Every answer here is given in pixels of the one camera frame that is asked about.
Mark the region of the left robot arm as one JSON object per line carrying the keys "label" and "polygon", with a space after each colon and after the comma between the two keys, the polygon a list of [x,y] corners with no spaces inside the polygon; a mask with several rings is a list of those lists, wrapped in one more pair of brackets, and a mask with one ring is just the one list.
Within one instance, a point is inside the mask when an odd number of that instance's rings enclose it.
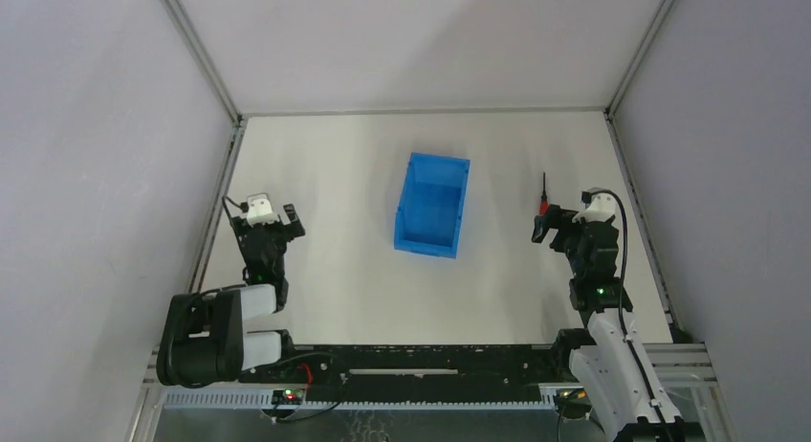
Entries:
{"label": "left robot arm", "polygon": [[165,386],[232,382],[282,358],[281,332],[250,332],[244,323],[284,309],[289,293],[284,256],[305,230],[292,204],[284,206],[284,218],[266,198],[252,199],[242,210],[228,218],[245,264],[242,283],[170,301],[156,360]]}

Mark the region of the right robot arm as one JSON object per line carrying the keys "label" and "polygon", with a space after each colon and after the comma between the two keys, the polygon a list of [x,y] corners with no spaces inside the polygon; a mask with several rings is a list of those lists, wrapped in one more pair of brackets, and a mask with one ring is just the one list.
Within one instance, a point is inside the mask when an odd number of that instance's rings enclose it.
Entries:
{"label": "right robot arm", "polygon": [[554,232],[550,247],[572,271],[571,303],[583,327],[559,332],[555,345],[578,380],[608,441],[693,441],[703,432],[686,422],[665,391],[636,332],[632,304],[617,274],[620,232],[613,219],[587,220],[549,205],[532,239]]}

